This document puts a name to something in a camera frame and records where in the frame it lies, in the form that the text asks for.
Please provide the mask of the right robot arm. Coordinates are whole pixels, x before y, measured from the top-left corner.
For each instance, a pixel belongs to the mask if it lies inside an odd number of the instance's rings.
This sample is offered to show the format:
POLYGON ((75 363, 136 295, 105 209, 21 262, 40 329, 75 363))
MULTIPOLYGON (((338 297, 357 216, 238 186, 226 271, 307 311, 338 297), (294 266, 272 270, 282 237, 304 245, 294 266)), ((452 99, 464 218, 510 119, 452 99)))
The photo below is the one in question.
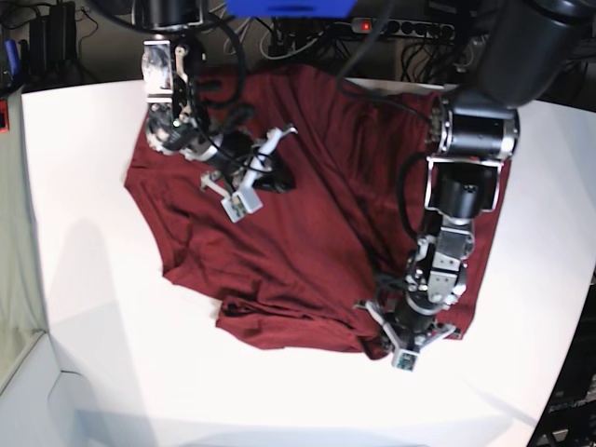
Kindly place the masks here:
POLYGON ((208 2, 130 1, 129 20, 104 1, 91 6, 106 19, 147 37, 142 54, 148 103, 144 133, 151 148, 207 166, 203 187, 223 196, 241 197, 254 189, 285 194, 294 189, 293 174, 276 149, 295 128, 273 128, 260 139, 245 130, 255 114, 254 107, 241 100, 248 76, 245 52, 208 2), (237 55, 237 83, 224 100, 207 96, 221 89, 220 82, 199 77, 206 51, 198 36, 213 29, 228 35, 237 55))

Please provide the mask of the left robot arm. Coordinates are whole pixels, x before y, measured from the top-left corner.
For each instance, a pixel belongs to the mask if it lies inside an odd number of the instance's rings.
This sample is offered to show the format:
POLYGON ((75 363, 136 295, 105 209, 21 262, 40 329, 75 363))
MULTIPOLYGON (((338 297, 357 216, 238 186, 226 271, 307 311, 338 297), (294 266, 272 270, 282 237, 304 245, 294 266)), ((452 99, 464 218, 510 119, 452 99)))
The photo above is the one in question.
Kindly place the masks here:
POLYGON ((413 156, 427 166, 424 218, 409 230, 415 247, 400 277, 377 280, 400 298, 360 303, 395 367, 411 370, 425 348, 457 332, 437 317, 467 290, 474 222, 497 207, 521 136, 518 111, 547 90, 594 17, 591 1, 507 1, 473 76, 434 101, 427 150, 413 156))

